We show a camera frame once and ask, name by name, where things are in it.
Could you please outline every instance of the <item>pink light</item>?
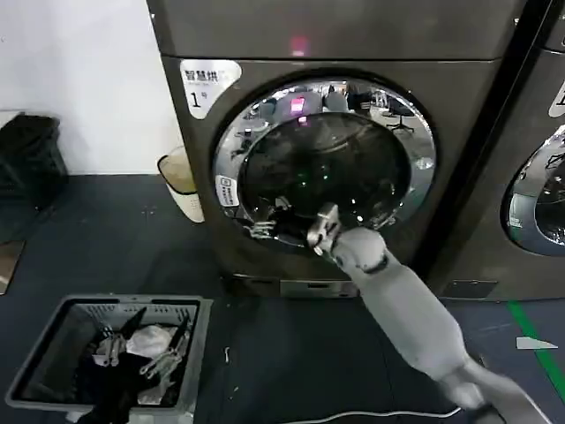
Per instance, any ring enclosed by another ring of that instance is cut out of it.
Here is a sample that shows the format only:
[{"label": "pink light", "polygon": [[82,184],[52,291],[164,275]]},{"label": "pink light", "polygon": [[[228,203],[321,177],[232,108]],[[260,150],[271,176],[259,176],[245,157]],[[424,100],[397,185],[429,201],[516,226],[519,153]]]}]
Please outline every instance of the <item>pink light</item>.
[{"label": "pink light", "polygon": [[292,99],[290,101],[290,112],[291,113],[300,113],[304,108],[304,97],[298,97],[296,99]]},{"label": "pink light", "polygon": [[303,35],[294,35],[290,38],[290,52],[295,57],[306,56],[308,52],[308,39]]}]

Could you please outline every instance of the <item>gray plastic basket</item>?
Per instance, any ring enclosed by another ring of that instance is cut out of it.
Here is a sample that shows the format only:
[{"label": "gray plastic basket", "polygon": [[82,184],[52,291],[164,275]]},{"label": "gray plastic basket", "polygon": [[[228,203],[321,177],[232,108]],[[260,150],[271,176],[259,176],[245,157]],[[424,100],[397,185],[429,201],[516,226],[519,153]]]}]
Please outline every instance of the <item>gray plastic basket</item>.
[{"label": "gray plastic basket", "polygon": [[62,300],[6,394],[10,406],[86,413],[92,405],[73,403],[74,374],[85,348],[107,327],[120,329],[142,307],[141,326],[179,325],[191,316],[185,373],[172,407],[139,406],[134,414],[194,413],[211,300],[187,296],[69,296]]}]

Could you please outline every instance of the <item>trash can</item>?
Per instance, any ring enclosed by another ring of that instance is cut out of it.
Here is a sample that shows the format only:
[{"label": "trash can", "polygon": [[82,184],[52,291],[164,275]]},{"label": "trash can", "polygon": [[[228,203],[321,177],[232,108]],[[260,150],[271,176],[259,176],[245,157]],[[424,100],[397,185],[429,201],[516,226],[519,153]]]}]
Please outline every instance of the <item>trash can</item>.
[{"label": "trash can", "polygon": [[170,195],[186,217],[195,223],[203,222],[204,215],[185,148],[175,148],[163,156],[159,159],[157,167],[167,183]]}]

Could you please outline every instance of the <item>laundry basket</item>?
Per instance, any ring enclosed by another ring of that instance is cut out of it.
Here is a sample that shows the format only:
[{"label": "laundry basket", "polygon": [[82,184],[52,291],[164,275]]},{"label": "laundry basket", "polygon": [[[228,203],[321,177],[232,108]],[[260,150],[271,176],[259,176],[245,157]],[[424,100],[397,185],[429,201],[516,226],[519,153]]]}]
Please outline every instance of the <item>laundry basket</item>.
[{"label": "laundry basket", "polygon": [[157,163],[159,172],[167,183],[170,195],[177,205],[195,223],[204,221],[200,199],[192,177],[191,165],[184,147],[175,148]]},{"label": "laundry basket", "polygon": [[13,407],[86,413],[93,405],[77,402],[76,369],[88,345],[103,329],[120,329],[141,308],[147,311],[141,327],[149,324],[178,326],[190,315],[192,331],[177,382],[174,405],[132,408],[132,413],[165,415],[194,412],[200,366],[204,355],[211,300],[198,297],[70,296],[65,298],[32,353],[19,370],[6,403]]}]

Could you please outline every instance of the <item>washing machine door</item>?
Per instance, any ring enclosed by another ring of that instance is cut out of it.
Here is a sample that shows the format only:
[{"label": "washing machine door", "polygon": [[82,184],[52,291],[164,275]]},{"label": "washing machine door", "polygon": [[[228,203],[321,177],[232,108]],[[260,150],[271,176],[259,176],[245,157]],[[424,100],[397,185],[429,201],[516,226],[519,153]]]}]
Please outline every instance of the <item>washing machine door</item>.
[{"label": "washing machine door", "polygon": [[530,157],[510,187],[509,236],[530,252],[565,255],[565,125]]},{"label": "washing machine door", "polygon": [[406,221],[436,164],[429,124],[397,92],[361,79],[302,80],[247,104],[221,135],[213,167],[226,216],[254,239],[303,246],[326,202],[343,223]]}]

